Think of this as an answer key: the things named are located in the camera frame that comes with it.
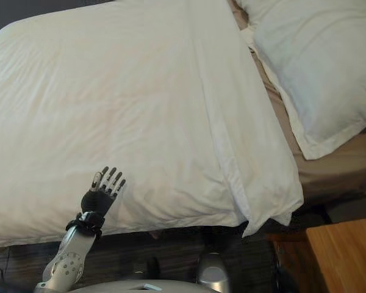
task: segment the white comforter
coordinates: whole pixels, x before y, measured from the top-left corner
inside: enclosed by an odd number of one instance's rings
[[[95,171],[127,178],[105,233],[251,234],[302,202],[225,0],[110,2],[0,31],[0,246],[57,241]]]

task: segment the white pillow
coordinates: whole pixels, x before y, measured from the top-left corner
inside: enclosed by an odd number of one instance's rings
[[[332,153],[366,127],[366,0],[282,0],[254,41],[287,93],[306,159]]]
[[[279,0],[235,0],[236,3],[248,13],[249,24],[252,27],[262,21],[263,17]]]

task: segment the black cable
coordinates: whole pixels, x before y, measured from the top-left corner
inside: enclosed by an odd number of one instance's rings
[[[11,246],[8,247],[7,262],[5,263],[5,270],[4,270],[5,274],[7,274],[8,263],[10,262],[10,249],[11,249]]]
[[[4,271],[2,269],[0,269],[0,277],[1,281],[4,282]]]

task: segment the wooden nightstand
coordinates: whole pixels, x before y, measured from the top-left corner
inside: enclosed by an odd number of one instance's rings
[[[270,235],[303,292],[366,292],[366,219]]]

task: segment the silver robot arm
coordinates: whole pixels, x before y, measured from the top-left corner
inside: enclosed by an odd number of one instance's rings
[[[66,235],[61,241],[58,253],[43,271],[42,282],[34,289],[35,293],[68,292],[83,272],[84,261],[93,243],[101,236],[104,216],[115,199],[122,193],[126,182],[118,172],[111,180],[117,168],[108,171],[105,167],[93,178],[90,190],[83,196],[81,208],[75,220],[66,226]]]

